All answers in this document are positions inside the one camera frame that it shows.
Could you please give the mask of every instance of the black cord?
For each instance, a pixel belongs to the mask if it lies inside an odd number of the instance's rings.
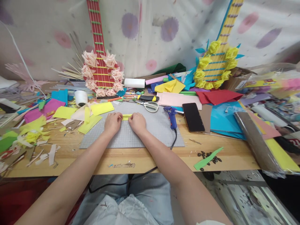
[[[172,144],[172,146],[170,147],[171,150],[173,149],[174,144],[175,144],[176,139],[177,139],[177,130],[174,129],[174,132],[175,132],[175,140],[173,141],[173,144]],[[133,181],[133,180],[135,180],[135,179],[138,179],[138,178],[140,178],[140,177],[142,177],[142,176],[144,176],[144,175],[146,175],[146,174],[148,174],[148,173],[151,173],[152,171],[154,171],[154,170],[156,170],[156,169],[157,169],[157,166],[154,167],[154,168],[152,168],[151,170],[145,172],[145,173],[142,173],[142,174],[136,176],[135,178],[133,178],[133,179],[131,179],[131,180],[128,180],[128,181],[125,182],[125,183],[122,183],[122,184],[108,183],[108,184],[102,185],[102,186],[100,186],[100,187],[98,187],[98,188],[96,188],[95,190],[92,191],[92,190],[91,190],[90,184],[93,182],[93,180],[94,180],[94,178],[93,178],[92,181],[88,184],[88,190],[89,190],[89,192],[92,194],[92,193],[95,193],[96,191],[98,191],[98,190],[100,190],[100,189],[102,189],[102,188],[105,188],[105,187],[107,187],[107,186],[122,186],[122,185],[128,184],[128,183],[130,183],[131,181]]]

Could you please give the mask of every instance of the white foam roll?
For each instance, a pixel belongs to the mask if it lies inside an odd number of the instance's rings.
[[[85,91],[75,91],[75,103],[82,107],[88,103],[88,94]]]
[[[126,88],[144,88],[145,87],[145,79],[126,78],[124,81],[124,85]]]
[[[267,110],[263,106],[254,106],[251,108],[254,112],[258,113],[262,118],[268,121],[272,121],[276,126],[285,127],[288,124],[280,119],[278,116]]]

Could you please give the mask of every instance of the gray pants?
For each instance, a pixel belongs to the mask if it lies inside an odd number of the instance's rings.
[[[127,174],[96,175],[91,184],[91,189],[95,190],[107,183],[121,184],[127,181]],[[106,195],[114,198],[119,204],[130,194],[133,194],[144,204],[159,224],[171,225],[174,223],[171,208],[170,183],[161,173],[150,173],[133,180],[128,193],[126,193],[126,189],[127,185],[122,185],[107,186],[92,194],[88,191],[73,219],[72,225],[84,224]]]

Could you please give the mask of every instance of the person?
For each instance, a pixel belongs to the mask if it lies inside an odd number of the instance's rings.
[[[120,129],[122,118],[119,112],[109,113],[104,132],[55,179],[16,224],[65,224],[108,143]],[[142,114],[133,113],[128,122],[161,173],[149,173],[138,179],[133,177],[128,197],[125,196],[126,185],[88,192],[72,224],[173,224],[170,185],[174,188],[187,225],[232,224],[190,168],[147,131]],[[96,177],[91,188],[111,181],[123,183],[128,179],[128,175],[102,175],[98,180]]]

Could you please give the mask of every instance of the cutting mat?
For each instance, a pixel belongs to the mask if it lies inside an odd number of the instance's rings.
[[[156,113],[148,112],[143,105],[130,102],[122,102],[119,105],[113,103],[115,111],[122,114],[141,113],[146,119],[147,130],[152,133],[158,140],[166,146],[171,147],[175,132],[170,128],[170,120],[168,114],[163,113],[163,107],[159,107]],[[108,112],[101,114],[103,117],[83,138],[80,148],[88,148],[99,135],[104,131],[105,119]],[[177,128],[177,140],[175,147],[184,147],[184,141],[180,131]],[[121,122],[121,128],[118,133],[112,138],[107,148],[143,148],[145,147],[140,138],[131,129],[128,121]]]

